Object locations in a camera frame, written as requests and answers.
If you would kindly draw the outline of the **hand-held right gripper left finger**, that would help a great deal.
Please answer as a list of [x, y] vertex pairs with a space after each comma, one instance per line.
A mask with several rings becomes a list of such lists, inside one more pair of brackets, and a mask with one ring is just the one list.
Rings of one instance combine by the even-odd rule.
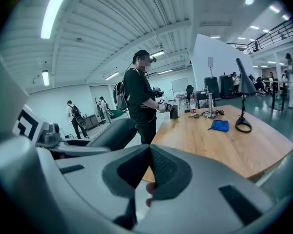
[[43, 234], [150, 234], [136, 218], [135, 188], [141, 176], [134, 165], [149, 148], [54, 160], [39, 148], [39, 211]]

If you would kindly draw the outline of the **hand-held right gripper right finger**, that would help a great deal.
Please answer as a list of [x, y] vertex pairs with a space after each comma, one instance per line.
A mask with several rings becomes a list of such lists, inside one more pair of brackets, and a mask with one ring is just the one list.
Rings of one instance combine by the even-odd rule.
[[150, 168], [156, 189], [135, 225], [138, 234], [260, 234], [273, 206], [253, 182], [214, 159], [150, 145], [137, 154], [137, 170]]

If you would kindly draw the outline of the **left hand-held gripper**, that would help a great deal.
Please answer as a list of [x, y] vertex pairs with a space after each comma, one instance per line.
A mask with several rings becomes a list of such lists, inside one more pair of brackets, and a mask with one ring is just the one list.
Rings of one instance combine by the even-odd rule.
[[62, 139], [58, 124], [49, 123], [36, 115], [26, 105], [27, 100], [27, 92], [11, 77], [0, 56], [0, 134], [25, 136], [34, 145], [48, 148], [59, 158], [111, 152], [107, 147], [58, 145]]

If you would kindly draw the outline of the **person's right hand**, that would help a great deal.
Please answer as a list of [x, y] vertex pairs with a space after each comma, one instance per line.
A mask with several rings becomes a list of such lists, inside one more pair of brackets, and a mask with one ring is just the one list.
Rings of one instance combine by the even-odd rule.
[[[155, 182], [150, 182], [146, 185], [146, 191], [150, 195], [153, 195], [156, 188], [157, 188], [157, 184]], [[146, 199], [146, 206], [150, 208], [151, 203], [152, 203], [152, 198], [147, 198]]]

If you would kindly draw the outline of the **grey cabinet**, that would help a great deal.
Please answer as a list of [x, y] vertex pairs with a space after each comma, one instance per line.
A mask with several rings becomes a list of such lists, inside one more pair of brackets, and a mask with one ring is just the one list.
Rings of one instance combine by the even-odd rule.
[[84, 118], [84, 120], [86, 123], [86, 125], [85, 125], [86, 130], [90, 130], [90, 129], [96, 127], [97, 125], [99, 125], [99, 121], [98, 121], [97, 116], [95, 114], [90, 115], [90, 116], [86, 116]]

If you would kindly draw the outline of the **blue cloth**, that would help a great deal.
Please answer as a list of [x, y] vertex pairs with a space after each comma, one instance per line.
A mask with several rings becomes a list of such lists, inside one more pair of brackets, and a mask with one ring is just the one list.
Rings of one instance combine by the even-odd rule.
[[221, 132], [229, 131], [229, 122], [227, 120], [214, 120], [208, 130], [217, 130]]

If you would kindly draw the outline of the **metal stand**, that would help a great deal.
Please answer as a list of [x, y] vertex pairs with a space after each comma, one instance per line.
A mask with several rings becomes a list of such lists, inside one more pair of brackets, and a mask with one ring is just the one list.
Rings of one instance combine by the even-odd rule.
[[207, 119], [215, 119], [218, 116], [218, 113], [216, 113], [213, 109], [213, 99], [212, 99], [212, 92], [209, 91], [208, 87], [205, 87], [205, 92], [208, 96], [209, 100], [209, 108], [207, 111], [203, 113], [203, 116]]

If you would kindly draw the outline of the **clear bottle red label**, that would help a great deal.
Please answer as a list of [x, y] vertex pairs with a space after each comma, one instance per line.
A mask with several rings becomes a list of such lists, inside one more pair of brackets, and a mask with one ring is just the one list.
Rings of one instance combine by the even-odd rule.
[[194, 100], [194, 96], [190, 97], [189, 105], [190, 105], [191, 116], [196, 115], [196, 101]]

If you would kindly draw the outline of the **whiteboard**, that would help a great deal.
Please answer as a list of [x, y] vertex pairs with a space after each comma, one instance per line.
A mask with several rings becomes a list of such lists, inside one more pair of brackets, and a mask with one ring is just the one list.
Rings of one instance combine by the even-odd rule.
[[188, 79], [187, 78], [181, 78], [177, 80], [173, 80], [171, 82], [172, 84], [172, 90], [174, 93], [182, 92], [187, 89], [188, 86]]

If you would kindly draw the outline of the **high black-legged table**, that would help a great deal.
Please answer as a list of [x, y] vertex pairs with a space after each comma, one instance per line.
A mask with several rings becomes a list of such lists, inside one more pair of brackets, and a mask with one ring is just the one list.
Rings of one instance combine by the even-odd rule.
[[264, 84], [270, 98], [269, 107], [273, 110], [283, 111], [288, 97], [289, 83], [285, 80], [265, 80]]

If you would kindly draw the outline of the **black balcony railing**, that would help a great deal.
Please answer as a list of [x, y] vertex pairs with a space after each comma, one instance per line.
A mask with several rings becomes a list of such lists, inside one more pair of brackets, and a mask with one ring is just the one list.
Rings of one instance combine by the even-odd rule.
[[293, 18], [275, 26], [268, 32], [264, 32], [255, 40], [250, 40], [248, 44], [244, 43], [228, 43], [231, 47], [236, 48], [242, 53], [252, 54], [264, 48], [270, 47], [274, 44], [284, 40], [293, 38]]

